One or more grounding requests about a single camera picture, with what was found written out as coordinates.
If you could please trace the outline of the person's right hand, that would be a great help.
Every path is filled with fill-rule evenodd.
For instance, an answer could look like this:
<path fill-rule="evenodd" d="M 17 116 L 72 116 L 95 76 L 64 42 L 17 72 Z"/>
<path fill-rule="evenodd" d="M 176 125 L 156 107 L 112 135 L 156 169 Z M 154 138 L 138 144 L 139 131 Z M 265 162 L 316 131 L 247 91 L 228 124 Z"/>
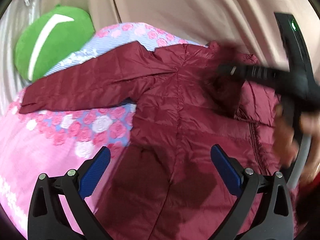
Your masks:
<path fill-rule="evenodd" d="M 283 116 L 283 108 L 274 108 L 273 152 L 281 165 L 289 167 L 298 154 L 298 143 L 294 140 L 294 131 Z M 311 136 L 308 159 L 300 175 L 300 185 L 310 184 L 319 174 L 319 113 L 303 113 L 300 117 L 300 129 Z"/>

